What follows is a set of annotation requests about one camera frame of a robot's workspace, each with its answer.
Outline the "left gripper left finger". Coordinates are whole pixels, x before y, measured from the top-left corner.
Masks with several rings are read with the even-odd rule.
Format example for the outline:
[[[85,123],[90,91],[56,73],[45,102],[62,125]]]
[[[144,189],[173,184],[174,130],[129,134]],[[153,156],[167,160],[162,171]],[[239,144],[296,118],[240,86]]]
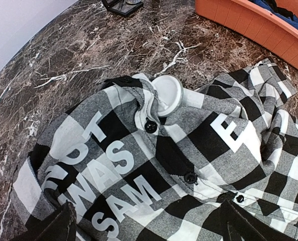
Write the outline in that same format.
[[[75,240],[76,211],[72,203],[66,202],[45,220],[33,226],[13,240]]]

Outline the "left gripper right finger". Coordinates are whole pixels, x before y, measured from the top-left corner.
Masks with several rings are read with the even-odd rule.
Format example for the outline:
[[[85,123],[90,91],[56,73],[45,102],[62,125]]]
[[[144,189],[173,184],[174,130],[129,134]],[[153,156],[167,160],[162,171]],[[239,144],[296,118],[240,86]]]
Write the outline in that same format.
[[[228,199],[207,217],[203,228],[221,235],[223,240],[294,240]]]

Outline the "black white plaid shirt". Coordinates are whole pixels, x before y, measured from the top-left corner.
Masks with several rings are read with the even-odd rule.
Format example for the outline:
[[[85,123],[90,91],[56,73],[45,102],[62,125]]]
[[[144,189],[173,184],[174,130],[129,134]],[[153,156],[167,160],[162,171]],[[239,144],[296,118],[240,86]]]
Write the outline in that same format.
[[[232,200],[298,240],[296,93],[271,60],[220,74],[159,117],[143,74],[108,79],[55,119],[14,175],[27,229],[67,201],[75,240],[223,240],[203,228]]]

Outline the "white round brooch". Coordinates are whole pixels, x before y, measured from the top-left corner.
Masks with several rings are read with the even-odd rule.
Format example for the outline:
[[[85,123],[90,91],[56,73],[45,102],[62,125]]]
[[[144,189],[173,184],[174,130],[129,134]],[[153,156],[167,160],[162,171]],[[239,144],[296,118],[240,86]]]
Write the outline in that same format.
[[[172,114],[180,106],[183,98],[183,86],[172,75],[162,75],[152,81],[157,91],[158,116],[166,117]]]

